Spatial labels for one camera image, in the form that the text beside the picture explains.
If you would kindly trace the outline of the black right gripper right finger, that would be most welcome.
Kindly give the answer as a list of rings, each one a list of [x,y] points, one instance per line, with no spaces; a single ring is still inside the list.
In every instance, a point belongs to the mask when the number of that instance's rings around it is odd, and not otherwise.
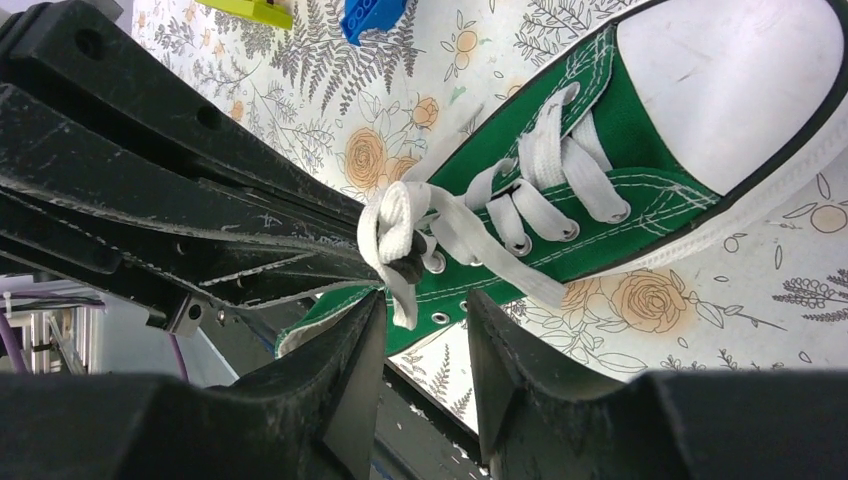
[[[843,479],[842,370],[602,375],[467,297],[479,446],[495,479]]]

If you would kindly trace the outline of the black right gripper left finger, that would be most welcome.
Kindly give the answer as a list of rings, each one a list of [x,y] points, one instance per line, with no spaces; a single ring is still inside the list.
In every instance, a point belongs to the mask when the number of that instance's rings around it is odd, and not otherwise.
[[[366,479],[387,330],[368,293],[226,387],[165,375],[1,378],[5,479]]]

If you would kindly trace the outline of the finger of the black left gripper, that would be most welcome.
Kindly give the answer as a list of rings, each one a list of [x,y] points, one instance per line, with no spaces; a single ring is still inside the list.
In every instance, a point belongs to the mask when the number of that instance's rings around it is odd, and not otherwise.
[[[1,76],[166,167],[252,188],[342,224],[354,224],[361,212],[208,103],[85,1],[41,3],[7,20]]]
[[[213,308],[262,310],[377,276],[358,254],[359,206],[196,102],[199,148],[87,125],[1,87],[1,270],[72,280],[148,309],[157,327]]]

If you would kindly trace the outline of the green canvas sneaker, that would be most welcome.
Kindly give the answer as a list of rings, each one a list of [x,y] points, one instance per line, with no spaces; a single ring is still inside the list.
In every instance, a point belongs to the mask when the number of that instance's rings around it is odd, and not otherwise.
[[[471,290],[572,309],[596,277],[685,258],[790,199],[847,147],[847,5],[617,10],[445,152],[413,153],[364,110],[341,165],[394,353],[460,321]]]

